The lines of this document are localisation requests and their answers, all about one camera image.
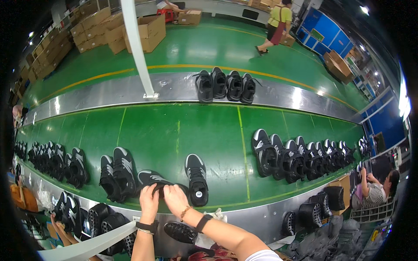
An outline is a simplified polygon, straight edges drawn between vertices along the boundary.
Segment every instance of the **ceiling light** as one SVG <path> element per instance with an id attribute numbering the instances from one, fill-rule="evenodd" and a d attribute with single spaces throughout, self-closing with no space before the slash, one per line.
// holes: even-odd
<path id="1" fill-rule="evenodd" d="M 363 11 L 363 13 L 365 13 L 366 15 L 369 15 L 369 9 L 367 7 L 360 6 L 360 9 Z"/>

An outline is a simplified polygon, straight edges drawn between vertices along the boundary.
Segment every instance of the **bracelet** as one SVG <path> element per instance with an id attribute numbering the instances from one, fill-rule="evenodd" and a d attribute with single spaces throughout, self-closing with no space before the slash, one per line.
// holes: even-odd
<path id="1" fill-rule="evenodd" d="M 154 233 L 152 233 L 151 231 L 148 231 L 148 230 L 143 230 L 143 229 L 138 229 L 138 230 L 141 230 L 142 232 L 144 232 L 144 233 L 147 233 L 147 234 L 150 234 L 150 235 L 154 235 Z"/>
<path id="2" fill-rule="evenodd" d="M 189 209 L 191 209 L 191 208 L 193 208 L 193 207 L 191 207 L 191 206 L 188 206 L 188 207 L 186 207 L 186 209 L 181 213 L 181 216 L 180 216 L 180 222 L 183 222 L 183 218 L 184 218 L 184 215 L 186 214 L 186 211 L 188 211 Z"/>

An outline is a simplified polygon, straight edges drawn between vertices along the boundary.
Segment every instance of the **apron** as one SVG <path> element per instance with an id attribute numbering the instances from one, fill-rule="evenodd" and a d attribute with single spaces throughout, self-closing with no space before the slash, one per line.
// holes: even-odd
<path id="1" fill-rule="evenodd" d="M 282 39 L 282 35 L 283 35 L 283 30 L 285 30 L 286 28 L 286 23 L 282 22 L 282 6 L 278 6 L 280 7 L 279 10 L 279 25 L 276 29 L 276 31 L 274 32 L 273 37 L 271 38 L 270 42 L 274 45 L 279 45 L 280 44 L 280 40 Z"/>

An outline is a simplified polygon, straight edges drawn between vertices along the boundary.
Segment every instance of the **red stool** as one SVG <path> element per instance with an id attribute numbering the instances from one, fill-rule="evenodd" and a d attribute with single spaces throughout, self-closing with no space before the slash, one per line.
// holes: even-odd
<path id="1" fill-rule="evenodd" d="M 166 23 L 167 22 L 173 22 L 174 21 L 174 13 L 171 9 L 158 9 L 157 15 L 166 15 Z"/>

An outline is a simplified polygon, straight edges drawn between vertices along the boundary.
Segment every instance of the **hair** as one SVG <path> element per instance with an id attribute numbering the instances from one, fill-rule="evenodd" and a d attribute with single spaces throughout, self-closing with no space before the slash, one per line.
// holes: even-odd
<path id="1" fill-rule="evenodd" d="M 396 193 L 396 188 L 398 187 L 399 183 L 399 171 L 391 170 L 389 173 L 389 182 L 392 184 L 390 185 L 389 196 L 393 197 Z"/>

